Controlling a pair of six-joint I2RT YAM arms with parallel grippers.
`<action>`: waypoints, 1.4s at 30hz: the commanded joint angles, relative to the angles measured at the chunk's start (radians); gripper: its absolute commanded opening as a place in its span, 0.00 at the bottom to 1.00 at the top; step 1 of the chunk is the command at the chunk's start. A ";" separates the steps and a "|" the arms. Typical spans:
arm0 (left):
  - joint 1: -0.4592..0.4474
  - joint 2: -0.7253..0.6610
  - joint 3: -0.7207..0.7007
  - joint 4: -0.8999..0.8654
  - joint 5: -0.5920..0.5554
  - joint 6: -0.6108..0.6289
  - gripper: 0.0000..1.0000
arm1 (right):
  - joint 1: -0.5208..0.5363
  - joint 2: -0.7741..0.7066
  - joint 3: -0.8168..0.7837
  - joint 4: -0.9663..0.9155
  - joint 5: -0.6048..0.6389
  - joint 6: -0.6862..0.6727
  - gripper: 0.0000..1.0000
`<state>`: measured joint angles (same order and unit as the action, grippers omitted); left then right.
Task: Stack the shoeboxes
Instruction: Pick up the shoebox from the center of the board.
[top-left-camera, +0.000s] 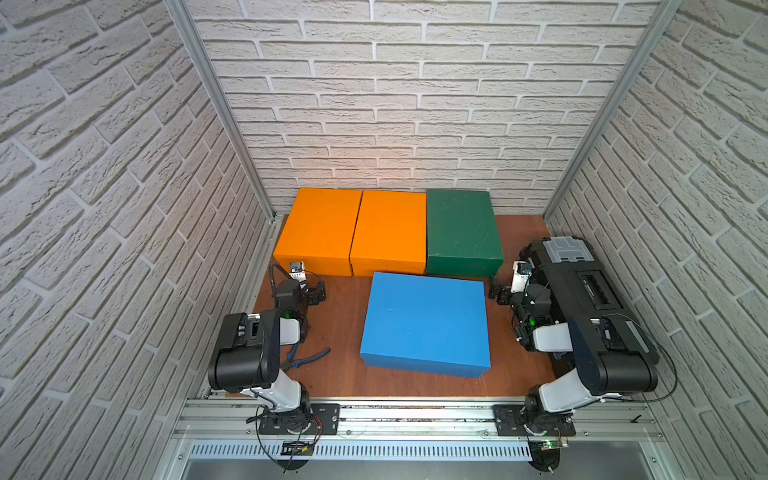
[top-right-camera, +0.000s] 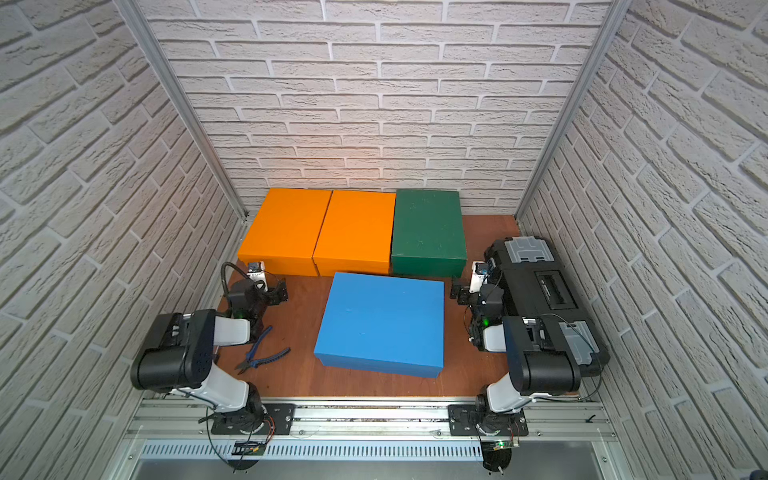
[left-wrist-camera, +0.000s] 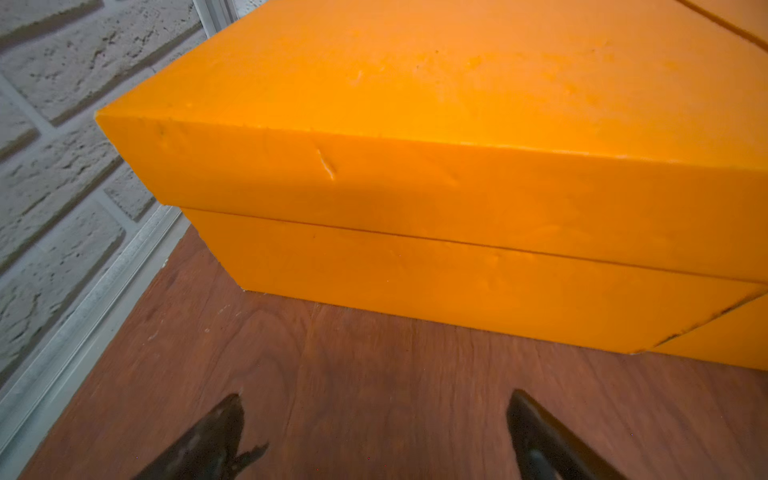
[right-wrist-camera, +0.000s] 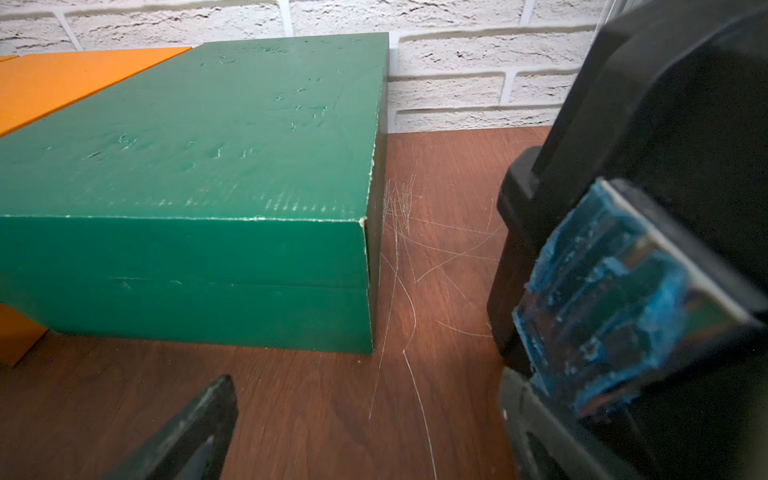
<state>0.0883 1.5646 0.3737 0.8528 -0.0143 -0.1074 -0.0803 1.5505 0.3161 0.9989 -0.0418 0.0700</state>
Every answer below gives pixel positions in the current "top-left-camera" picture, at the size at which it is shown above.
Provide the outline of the green shoebox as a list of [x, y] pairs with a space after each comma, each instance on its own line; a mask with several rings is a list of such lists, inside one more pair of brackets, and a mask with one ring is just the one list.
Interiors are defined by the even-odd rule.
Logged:
[[488, 192], [427, 191], [427, 275], [485, 278], [496, 275], [503, 262]]

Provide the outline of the blue shoebox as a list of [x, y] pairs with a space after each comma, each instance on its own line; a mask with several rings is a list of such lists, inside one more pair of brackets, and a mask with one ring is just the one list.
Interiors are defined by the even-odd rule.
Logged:
[[491, 368], [484, 284], [375, 273], [360, 356], [368, 367], [481, 377]]

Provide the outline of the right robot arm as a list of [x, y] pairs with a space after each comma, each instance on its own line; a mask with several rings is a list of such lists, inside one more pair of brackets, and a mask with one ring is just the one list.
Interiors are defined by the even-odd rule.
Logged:
[[569, 361], [571, 369], [533, 388], [515, 423], [528, 435], [572, 433], [572, 413], [601, 401], [625, 401], [658, 384], [658, 350], [615, 296], [575, 287], [526, 283], [515, 291], [493, 282], [488, 297], [510, 307], [512, 329], [529, 352]]

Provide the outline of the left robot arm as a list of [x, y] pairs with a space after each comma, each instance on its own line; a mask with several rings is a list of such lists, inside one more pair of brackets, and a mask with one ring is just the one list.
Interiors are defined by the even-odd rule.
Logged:
[[331, 350], [303, 359], [296, 357], [310, 324], [307, 310], [326, 300], [325, 284], [312, 287], [288, 279], [275, 287], [275, 306], [261, 313], [224, 317], [211, 355], [207, 378], [213, 390], [255, 399], [257, 413], [248, 421], [266, 421], [299, 434], [322, 421], [312, 410], [307, 388], [286, 372], [326, 357]]

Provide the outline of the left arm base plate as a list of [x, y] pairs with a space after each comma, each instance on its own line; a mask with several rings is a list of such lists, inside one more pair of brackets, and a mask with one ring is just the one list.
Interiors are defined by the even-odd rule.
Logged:
[[307, 411], [265, 412], [259, 415], [260, 435], [301, 435], [301, 438], [336, 435], [340, 420], [339, 403], [312, 403]]

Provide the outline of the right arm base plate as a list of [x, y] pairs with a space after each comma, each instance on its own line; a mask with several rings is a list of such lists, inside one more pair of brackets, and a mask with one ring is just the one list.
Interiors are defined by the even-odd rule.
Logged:
[[576, 435], [571, 413], [533, 411], [522, 404], [492, 406], [494, 424], [500, 437]]

